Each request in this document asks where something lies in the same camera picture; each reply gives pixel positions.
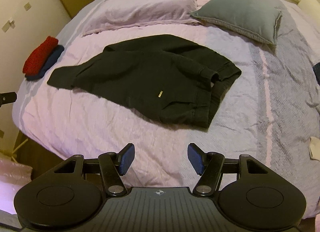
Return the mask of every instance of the red folded cloth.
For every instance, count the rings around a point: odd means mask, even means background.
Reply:
[[[47,39],[30,54],[24,63],[22,72],[27,76],[37,75],[50,53],[58,46],[58,42],[56,38],[48,36]]]

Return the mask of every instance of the gray pillow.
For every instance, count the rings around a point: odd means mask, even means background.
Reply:
[[[191,16],[276,45],[282,15],[269,0],[210,0]]]

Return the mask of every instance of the white cloth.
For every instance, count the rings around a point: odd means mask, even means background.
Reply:
[[[311,159],[320,161],[320,140],[318,138],[310,138],[309,152]]]

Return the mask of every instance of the logo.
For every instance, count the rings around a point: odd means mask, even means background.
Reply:
[[[163,190],[157,190],[155,193],[157,193],[159,196],[165,193]]]

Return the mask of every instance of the pillowcase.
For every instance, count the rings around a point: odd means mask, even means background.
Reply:
[[[189,15],[196,8],[196,0],[106,0],[84,26],[83,36],[135,26],[198,24]]]
[[[24,63],[22,72],[28,76],[35,76],[39,73],[50,53],[58,45],[58,40],[48,36],[47,39],[37,47]]]
[[[58,45],[49,55],[47,61],[44,63],[43,67],[40,69],[39,73],[35,76],[26,75],[26,79],[28,81],[37,80],[43,78],[45,73],[58,61],[61,53],[64,51],[64,47],[62,45]]]
[[[269,0],[210,0],[191,15],[272,45],[276,45],[282,16]]]

